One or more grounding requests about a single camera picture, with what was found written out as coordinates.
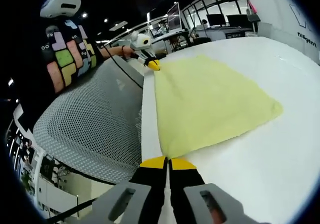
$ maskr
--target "computer monitor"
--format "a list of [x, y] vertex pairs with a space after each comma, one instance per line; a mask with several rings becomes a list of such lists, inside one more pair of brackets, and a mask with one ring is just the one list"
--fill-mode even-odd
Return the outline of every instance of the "computer monitor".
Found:
[[174, 6], [168, 11], [168, 24], [170, 31], [178, 31], [182, 29], [179, 3], [175, 3]]
[[206, 17], [208, 18], [208, 22], [210, 26], [214, 25], [225, 25], [226, 20], [224, 18], [224, 15], [219, 13], [219, 14], [207, 14]]
[[246, 14], [227, 15], [230, 27], [252, 27]]

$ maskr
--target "hand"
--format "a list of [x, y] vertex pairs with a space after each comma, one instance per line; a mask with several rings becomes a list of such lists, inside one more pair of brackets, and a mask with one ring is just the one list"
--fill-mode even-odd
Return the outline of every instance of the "hand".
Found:
[[130, 48], [129, 46], [125, 46], [123, 48], [123, 55], [125, 58], [130, 58], [131, 54], [134, 54], [134, 50], [132, 48]]

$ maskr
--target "white vr headset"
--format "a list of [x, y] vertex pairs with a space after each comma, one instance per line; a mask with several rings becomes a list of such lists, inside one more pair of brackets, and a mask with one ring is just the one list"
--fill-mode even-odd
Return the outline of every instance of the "white vr headset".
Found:
[[41, 7], [40, 16], [54, 18], [57, 16], [72, 17], [79, 10], [81, 0], [47, 0]]

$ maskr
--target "office chair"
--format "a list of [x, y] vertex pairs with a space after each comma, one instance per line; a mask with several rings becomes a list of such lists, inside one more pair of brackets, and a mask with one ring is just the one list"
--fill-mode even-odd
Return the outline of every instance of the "office chair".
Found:
[[141, 163], [142, 89], [137, 84], [143, 86], [143, 76], [122, 58], [114, 59], [118, 64], [108, 59], [58, 96], [33, 135], [67, 166], [117, 184], [129, 180]]
[[199, 38], [195, 38], [193, 41], [193, 45], [199, 45], [199, 44], [203, 44], [203, 43], [209, 43], [211, 42], [211, 38], [207, 38], [207, 37], [199, 37]]

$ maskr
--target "printed graphic on shirt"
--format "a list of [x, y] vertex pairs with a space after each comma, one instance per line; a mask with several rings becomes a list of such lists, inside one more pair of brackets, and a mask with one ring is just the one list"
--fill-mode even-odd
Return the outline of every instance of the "printed graphic on shirt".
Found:
[[81, 25], [76, 26], [71, 20], [64, 23], [74, 33], [70, 36], [57, 26], [45, 29], [47, 43], [41, 47], [46, 68], [51, 77], [55, 93], [75, 82], [76, 78], [85, 74], [90, 67], [97, 64], [97, 57], [88, 37]]

